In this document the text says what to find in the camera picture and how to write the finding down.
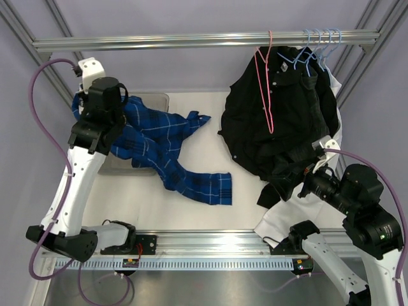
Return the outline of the blue plaid shirt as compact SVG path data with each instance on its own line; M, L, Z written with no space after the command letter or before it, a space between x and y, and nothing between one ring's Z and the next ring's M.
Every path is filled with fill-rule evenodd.
M232 204L230 173L195 173L178 162L182 142L211 119L198 111L187 117L153 110L142 98L130 96L124 107L127 123L110 152L130 160L133 168L152 168L164 188L208 205Z

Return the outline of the pink wire hanger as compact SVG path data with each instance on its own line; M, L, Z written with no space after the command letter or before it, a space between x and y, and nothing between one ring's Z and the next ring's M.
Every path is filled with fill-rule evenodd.
M268 127L268 132L272 135L274 132L274 122L273 122L273 114L272 114L272 102L271 102L271 92L270 92L270 82L269 82L269 56L270 56L270 51L272 49L272 43L273 43L273 32L271 30L268 31L269 35L269 44L268 44L268 50L265 55L262 54L260 51L259 47L256 47L254 49L254 63L255 63L255 68L256 68L256 75L258 78L258 85L259 85L259 91L261 94L261 100L263 104L263 110L265 113L265 118L266 118L266 124ZM259 65L258 65L258 57L263 61L265 64L265 85L266 85L266 92L264 93L263 90L263 85L261 81L261 76L260 76L260 70L259 70Z

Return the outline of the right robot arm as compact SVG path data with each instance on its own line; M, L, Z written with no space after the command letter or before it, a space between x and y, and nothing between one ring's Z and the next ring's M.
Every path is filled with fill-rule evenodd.
M337 288L346 305L406 305L403 279L397 265L403 251L398 221L380 205L383 183L372 168L347 167L341 179L328 166L304 169L299 197L310 193L344 214L343 228L357 248L367 280L361 280L327 244L310 220L294 224L288 237L270 252L309 255Z

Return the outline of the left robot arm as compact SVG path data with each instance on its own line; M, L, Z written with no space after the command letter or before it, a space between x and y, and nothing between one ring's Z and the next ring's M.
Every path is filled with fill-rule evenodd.
M94 179L126 125L128 95L116 78L95 79L85 96L84 109L71 128L65 172L47 215L28 227L26 238L45 249L81 263L95 251L131 254L137 245L135 227L121 221L86 227L83 214Z

